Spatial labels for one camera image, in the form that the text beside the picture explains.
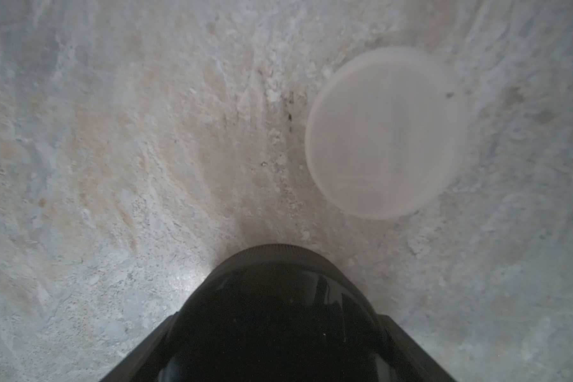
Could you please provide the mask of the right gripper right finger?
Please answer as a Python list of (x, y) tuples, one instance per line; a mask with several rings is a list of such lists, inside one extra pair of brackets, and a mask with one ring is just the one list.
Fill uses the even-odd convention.
[(383, 347), (392, 381), (456, 382), (438, 362), (388, 315), (380, 315)]

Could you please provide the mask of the black round jar lid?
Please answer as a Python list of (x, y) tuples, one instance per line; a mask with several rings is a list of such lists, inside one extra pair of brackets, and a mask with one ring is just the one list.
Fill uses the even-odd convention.
[(169, 332), (161, 381), (395, 381), (380, 318), (329, 260), (266, 244), (220, 264)]

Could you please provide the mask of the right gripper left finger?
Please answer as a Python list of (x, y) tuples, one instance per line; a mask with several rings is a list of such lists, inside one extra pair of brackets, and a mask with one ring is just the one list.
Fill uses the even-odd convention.
[(178, 312), (166, 318), (100, 382), (159, 381), (160, 372), (176, 353), (170, 334), (177, 317)]

